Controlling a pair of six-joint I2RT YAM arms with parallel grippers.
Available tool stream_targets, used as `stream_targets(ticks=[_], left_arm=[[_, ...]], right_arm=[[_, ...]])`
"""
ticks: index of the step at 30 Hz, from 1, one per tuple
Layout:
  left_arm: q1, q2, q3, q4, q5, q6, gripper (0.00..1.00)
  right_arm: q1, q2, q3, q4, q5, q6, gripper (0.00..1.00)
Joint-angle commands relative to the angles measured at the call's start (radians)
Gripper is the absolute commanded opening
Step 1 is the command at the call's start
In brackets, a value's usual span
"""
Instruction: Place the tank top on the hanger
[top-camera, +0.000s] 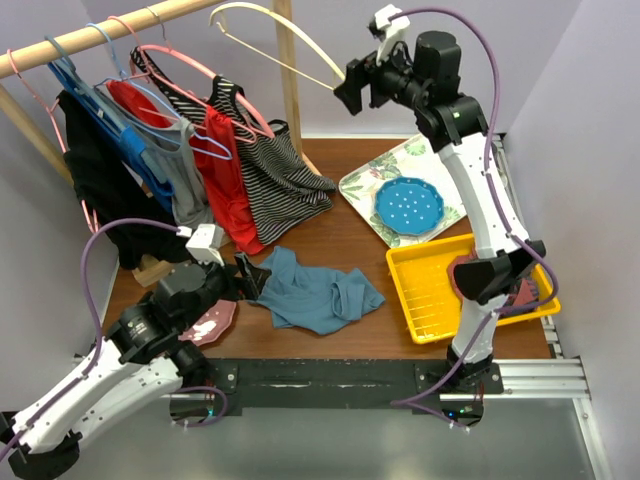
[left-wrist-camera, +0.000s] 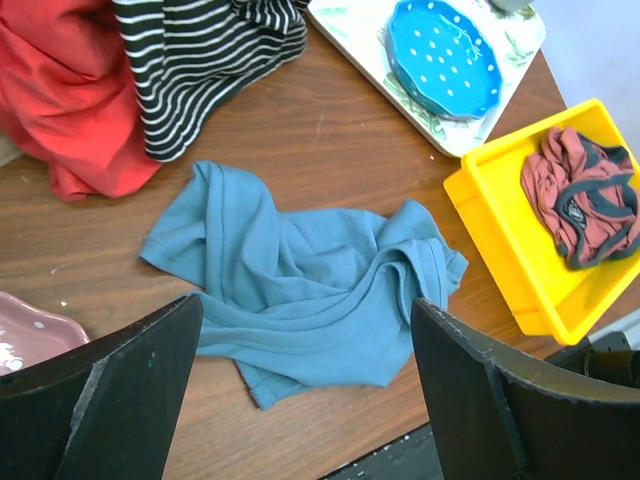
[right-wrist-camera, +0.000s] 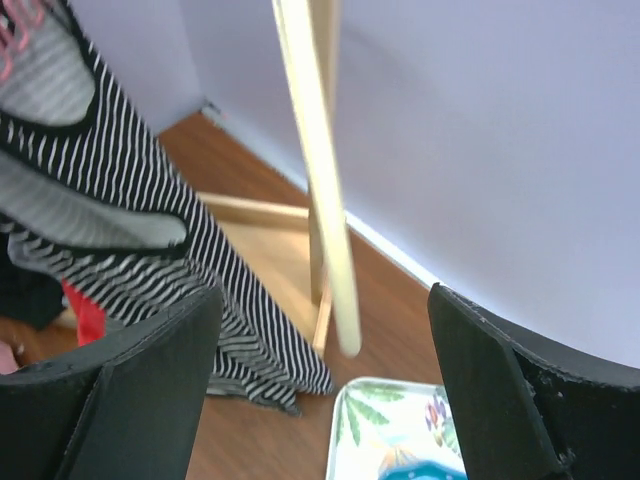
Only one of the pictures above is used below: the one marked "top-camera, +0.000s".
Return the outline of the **cream hanger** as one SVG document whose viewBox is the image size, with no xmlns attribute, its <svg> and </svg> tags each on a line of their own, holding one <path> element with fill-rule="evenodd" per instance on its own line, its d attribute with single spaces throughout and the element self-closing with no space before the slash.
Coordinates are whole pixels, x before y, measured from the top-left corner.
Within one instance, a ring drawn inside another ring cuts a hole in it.
<svg viewBox="0 0 640 480">
<path fill-rule="evenodd" d="M 276 29 L 276 40 L 278 54 L 276 56 L 259 49 L 258 47 L 242 40 L 233 34 L 229 29 L 226 12 L 231 10 L 247 10 L 261 14 L 270 18 Z M 345 79 L 344 70 L 321 48 L 306 32 L 304 32 L 292 20 L 286 18 L 283 14 L 277 13 L 272 9 L 247 1 L 233 1 L 224 3 L 216 7 L 209 14 L 208 25 L 216 27 L 226 38 L 238 43 L 248 50 L 268 59 L 277 64 L 283 73 L 292 73 L 298 77 L 304 78 L 312 83 L 334 91 L 334 89 Z M 295 40 L 298 39 L 304 43 L 332 72 L 333 83 L 329 84 L 312 75 L 309 75 L 297 68 Z"/>
</svg>

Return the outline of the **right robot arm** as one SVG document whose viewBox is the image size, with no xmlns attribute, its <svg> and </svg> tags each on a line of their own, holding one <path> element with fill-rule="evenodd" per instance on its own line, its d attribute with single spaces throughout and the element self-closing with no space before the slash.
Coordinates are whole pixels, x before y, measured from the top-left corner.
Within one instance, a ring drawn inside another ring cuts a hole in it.
<svg viewBox="0 0 640 480">
<path fill-rule="evenodd" d="M 409 50 L 400 33 L 376 32 L 377 51 L 349 62 L 334 94 L 356 115 L 361 91 L 368 87 L 370 105 L 393 101 L 410 109 L 418 131 L 451 175 L 470 221 L 474 259 L 455 266 L 462 294 L 461 320 L 447 350 L 446 374 L 432 386 L 459 393 L 476 386 L 493 361 L 493 338 L 507 298 L 518 281 L 542 261 L 546 249 L 532 240 L 517 219 L 486 147 L 479 157 L 464 153 L 473 140 L 490 142 L 492 134 L 480 103 L 460 92 L 461 49 L 446 32 L 427 31 Z"/>
</svg>

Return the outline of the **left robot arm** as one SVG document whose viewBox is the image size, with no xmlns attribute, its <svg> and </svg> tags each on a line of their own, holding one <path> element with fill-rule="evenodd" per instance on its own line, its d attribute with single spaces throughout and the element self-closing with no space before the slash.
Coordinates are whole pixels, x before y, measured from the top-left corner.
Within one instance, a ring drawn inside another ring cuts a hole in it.
<svg viewBox="0 0 640 480">
<path fill-rule="evenodd" d="M 257 299 L 271 275 L 238 253 L 232 264 L 180 264 L 125 309 L 89 355 L 40 400 L 1 415 L 1 455 L 19 479 L 57 479 L 82 447 L 164 394 L 200 390 L 211 368 L 183 339 L 220 300 Z"/>
</svg>

